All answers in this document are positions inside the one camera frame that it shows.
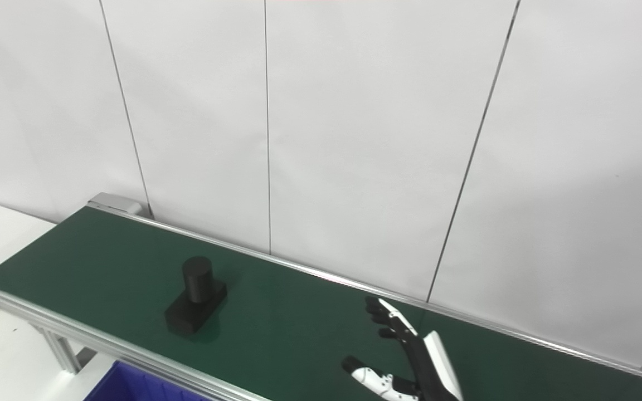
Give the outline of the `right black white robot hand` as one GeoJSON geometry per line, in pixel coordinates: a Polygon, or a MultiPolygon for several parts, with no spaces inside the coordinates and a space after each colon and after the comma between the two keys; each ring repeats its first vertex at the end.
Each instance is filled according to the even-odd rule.
{"type": "Polygon", "coordinates": [[[384,400],[463,399],[453,364],[436,331],[419,335],[397,308],[379,297],[365,297],[365,310],[373,322],[382,325],[378,330],[380,337],[400,343],[414,379],[407,380],[369,367],[353,356],[342,360],[346,373],[384,400]]]}

